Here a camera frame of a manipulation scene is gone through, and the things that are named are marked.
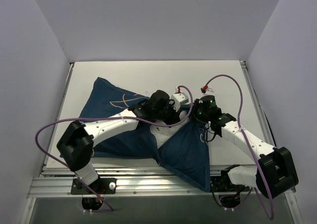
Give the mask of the white pillow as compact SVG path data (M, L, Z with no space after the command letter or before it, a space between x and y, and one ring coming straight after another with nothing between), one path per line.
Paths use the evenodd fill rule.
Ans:
M187 118L184 122L173 127L159 127L157 125L165 125L163 121L156 121L156 125L150 126L150 133L154 136L157 148L159 149L165 142L167 142L176 132L189 122Z

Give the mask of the blue embroidered pillowcase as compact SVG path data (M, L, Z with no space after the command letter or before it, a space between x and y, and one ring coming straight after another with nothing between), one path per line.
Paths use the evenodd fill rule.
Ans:
M129 106L146 99L145 96L124 90L104 78L94 81L92 92L80 117L113 116ZM133 131L111 137L94 147L93 157L147 159L180 177L185 182L210 192L209 147L202 141L204 125L189 120L159 149L149 124Z

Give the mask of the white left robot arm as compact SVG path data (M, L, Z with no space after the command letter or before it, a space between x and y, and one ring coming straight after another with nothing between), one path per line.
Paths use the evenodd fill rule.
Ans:
M169 96L157 90L150 98L139 101L107 120L69 124L57 143L57 149L68 168L83 180L82 188L89 194L99 190L100 181L92 163L93 148L118 134L132 131L147 121L163 121L171 126L178 123L180 108L189 101L187 95L177 92Z

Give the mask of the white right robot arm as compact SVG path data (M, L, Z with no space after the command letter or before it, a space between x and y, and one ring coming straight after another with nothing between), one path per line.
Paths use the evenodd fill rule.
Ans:
M208 125L215 135L226 139L255 162L255 167L232 165L222 171L220 185L230 191L237 185L257 189L266 198L275 198L299 183L291 152L277 148L239 125L237 119L223 113L213 95L196 99L191 113Z

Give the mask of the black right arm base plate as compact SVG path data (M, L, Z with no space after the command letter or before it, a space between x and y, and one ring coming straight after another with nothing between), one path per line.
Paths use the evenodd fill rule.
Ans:
M250 189L243 185L232 184L225 178L222 178L220 175L211 176L211 191L213 192L233 192L237 193L238 191L247 192Z

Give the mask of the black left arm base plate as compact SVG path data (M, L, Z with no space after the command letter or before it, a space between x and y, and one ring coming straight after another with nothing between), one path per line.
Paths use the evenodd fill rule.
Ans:
M101 177L90 184L89 187L98 194L114 194L116 192L116 182L116 178ZM91 192L86 186L84 186L78 178L75 178L73 180L70 193L72 195L93 194L93 192Z

